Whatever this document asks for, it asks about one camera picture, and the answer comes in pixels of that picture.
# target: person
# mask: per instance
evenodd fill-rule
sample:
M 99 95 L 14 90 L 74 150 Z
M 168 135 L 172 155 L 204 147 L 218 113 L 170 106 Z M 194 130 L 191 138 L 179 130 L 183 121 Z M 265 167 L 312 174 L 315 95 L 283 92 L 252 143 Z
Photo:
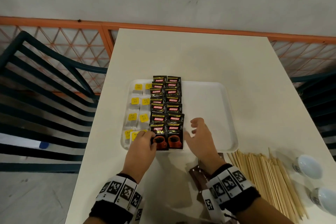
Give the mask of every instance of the person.
M 191 120 L 191 127 L 195 128 L 192 130 L 192 134 L 195 136 L 191 137 L 190 134 L 185 131 L 183 133 L 184 140 L 187 142 L 191 152 L 204 163 L 206 171 L 212 175 L 209 183 L 212 183 L 213 180 L 215 180 L 214 182 L 218 181 L 219 177 L 222 177 L 224 173 L 228 173 L 229 183 L 233 182 L 233 185 L 240 184 L 240 186 L 234 188 L 234 190 L 240 188 L 236 196 L 232 193 L 230 193 L 231 196 L 229 197 L 224 192 L 224 194 L 219 193 L 218 195 L 214 193 L 214 197 L 217 198 L 216 202 L 220 203 L 219 206 L 221 209 L 228 209 L 236 216 L 241 224 L 293 223 L 267 201 L 262 199 L 253 186 L 246 186 L 246 184 L 250 182 L 246 180 L 244 176 L 242 179 L 240 179 L 239 176 L 238 179 L 231 179 L 231 177 L 233 177 L 232 171 L 237 168 L 226 163 L 224 159 L 219 157 L 211 132 L 202 118 Z M 139 198 L 141 199 L 141 197 L 139 193 L 138 195 L 136 195 L 135 192 L 133 193 L 132 188 L 139 184 L 155 158 L 156 143 L 150 145 L 150 140 L 154 136 L 155 134 L 150 131 L 140 131 L 138 133 L 126 154 L 123 170 L 104 186 L 84 224 L 127 223 L 132 219 L 133 215 L 136 214 L 137 208 L 133 205 L 138 204 Z M 239 170 L 234 173 L 238 173 L 240 176 L 242 175 Z M 124 185 L 118 185 L 119 183 L 116 180 L 119 179 L 120 184 L 123 182 Z M 215 188 L 221 192 L 221 188 L 223 187 L 216 188 L 217 185 L 218 182 L 210 188 L 210 191 Z M 132 200 L 128 198 L 130 192 L 133 193 Z M 224 196 L 227 197 L 227 201 L 222 200 Z

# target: pile of wooden sticks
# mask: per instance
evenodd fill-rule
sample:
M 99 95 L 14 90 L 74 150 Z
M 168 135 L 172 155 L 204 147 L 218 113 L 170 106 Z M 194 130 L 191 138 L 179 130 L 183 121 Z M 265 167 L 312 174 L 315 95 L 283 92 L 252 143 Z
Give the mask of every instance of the pile of wooden sticks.
M 298 223 L 308 214 L 288 177 L 282 162 L 269 153 L 269 158 L 262 154 L 244 154 L 239 150 L 228 153 L 233 165 L 238 167 L 252 181 L 261 197 Z

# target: black cord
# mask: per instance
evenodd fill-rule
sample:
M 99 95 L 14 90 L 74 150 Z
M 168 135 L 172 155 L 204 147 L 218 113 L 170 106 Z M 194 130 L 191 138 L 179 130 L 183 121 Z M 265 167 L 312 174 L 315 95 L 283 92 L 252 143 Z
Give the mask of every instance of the black cord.
M 226 213 L 225 213 L 224 216 L 225 216 L 225 217 L 230 217 L 231 219 L 234 219 L 234 220 L 238 221 L 235 217 L 233 217 L 233 216 L 231 216 L 231 215 L 229 215 L 229 214 L 226 214 Z

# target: paper cup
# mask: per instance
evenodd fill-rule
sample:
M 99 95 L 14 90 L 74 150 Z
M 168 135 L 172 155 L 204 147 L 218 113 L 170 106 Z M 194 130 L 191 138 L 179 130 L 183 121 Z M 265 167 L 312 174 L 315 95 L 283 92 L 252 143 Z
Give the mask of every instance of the paper cup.
M 303 176 L 307 176 L 311 179 L 322 178 L 322 167 L 316 159 L 309 155 L 301 155 L 296 158 L 293 163 L 293 169 Z
M 324 187 L 314 189 L 309 197 L 323 211 L 336 216 L 336 192 Z

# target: dark green chair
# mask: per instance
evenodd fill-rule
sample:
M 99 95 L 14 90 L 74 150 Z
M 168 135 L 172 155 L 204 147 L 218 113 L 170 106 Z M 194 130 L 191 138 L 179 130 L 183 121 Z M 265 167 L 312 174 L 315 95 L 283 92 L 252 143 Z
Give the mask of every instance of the dark green chair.
M 293 77 L 291 81 L 303 82 L 296 90 L 321 136 L 336 136 L 336 71 Z M 329 150 L 336 149 L 336 143 L 326 145 Z
M 27 42 L 31 46 L 35 47 L 40 52 L 44 53 L 45 55 L 58 60 L 62 65 L 65 66 L 66 69 L 78 80 L 80 83 L 77 84 L 66 75 L 61 73 L 58 69 L 50 65 L 44 59 L 36 55 L 33 51 L 27 48 L 24 43 Z M 48 70 L 50 73 L 61 79 L 63 82 L 67 83 L 68 85 L 72 86 L 78 92 L 82 93 L 86 99 L 80 97 L 79 95 L 75 94 L 74 92 L 70 91 L 60 83 L 56 82 L 55 80 L 51 79 L 50 77 L 46 76 L 44 73 L 40 72 L 38 69 L 32 67 L 27 62 L 23 61 L 19 57 L 15 55 L 16 52 L 23 53 L 27 58 L 33 60 L 36 64 L 40 65 L 44 69 Z M 96 108 L 99 96 L 95 95 L 89 84 L 86 80 L 82 77 L 79 73 L 78 69 L 85 70 L 94 73 L 101 73 L 106 74 L 107 68 L 100 68 L 95 66 L 90 66 L 86 64 L 82 64 L 71 60 L 59 53 L 53 51 L 52 49 L 48 48 L 40 41 L 35 39 L 33 36 L 29 35 L 25 31 L 21 31 L 17 37 L 12 41 L 12 43 L 6 48 L 6 50 L 0 56 L 0 76 L 4 77 L 5 79 L 9 79 L 17 84 L 23 85 L 29 89 L 29 91 L 34 92 L 35 94 L 40 94 L 53 102 L 61 104 L 65 108 L 76 112 L 82 116 L 86 117 L 94 117 L 95 111 L 87 111 L 85 108 L 80 108 L 80 105 L 74 105 L 73 103 L 67 101 L 64 98 L 54 94 L 51 91 L 46 90 L 44 87 L 31 82 L 24 76 L 21 76 L 10 69 L 6 68 L 6 65 L 11 63 L 12 65 L 17 66 L 18 68 L 24 70 L 25 72 L 33 75 L 35 78 L 38 78 L 40 81 L 54 87 L 56 90 L 62 92 L 66 96 L 72 98 L 73 100 L 80 103 L 80 105 Z M 27 92 L 21 92 L 15 90 L 11 87 L 0 85 L 0 92 L 2 95 L 6 97 L 15 99 L 16 101 L 20 101 L 25 105 L 30 105 L 35 108 L 39 108 L 44 112 L 51 113 L 55 116 L 63 118 L 67 121 L 71 121 L 72 123 L 91 127 L 92 121 L 82 120 L 77 118 L 71 114 L 68 114 L 52 105 L 46 104 L 41 102 L 40 100 L 32 97 L 31 95 L 27 94 Z M 23 119 L 34 124 L 38 124 L 41 126 L 45 126 L 47 128 L 51 128 L 57 131 L 61 131 L 73 136 L 77 137 L 88 137 L 90 132 L 77 130 L 74 128 L 70 128 L 66 125 L 56 123 L 52 120 L 45 119 L 41 116 L 32 114 L 30 112 L 26 112 L 24 110 L 20 110 L 18 108 L 1 104 L 0 103 L 0 113 L 15 117 L 18 119 Z M 3 123 L 0 120 L 0 133 L 23 137 L 27 139 L 33 139 L 37 141 L 42 141 L 45 143 L 56 144 L 60 146 L 66 146 L 71 148 L 77 149 L 85 149 L 86 143 L 74 142 L 58 137 L 54 137 L 51 135 L 43 134 L 40 132 L 36 132 L 34 130 L 30 130 L 27 128 L 19 128 L 13 125 L 9 125 Z M 22 146 L 14 146 L 8 144 L 0 144 L 0 153 L 3 154 L 10 154 L 10 155 L 18 155 L 18 156 L 27 156 L 27 157 L 35 157 L 35 158 L 45 158 L 45 159 L 54 159 L 54 160 L 64 160 L 64 161 L 74 161 L 78 162 L 83 159 L 82 155 L 73 155 L 73 154 L 65 154 L 60 152 L 52 152 L 48 150 L 42 149 L 33 149 L 33 148 L 26 148 Z M 77 173 L 79 171 L 80 164 L 43 164 L 43 163 L 0 163 L 0 171 L 5 172 L 70 172 L 70 173 Z

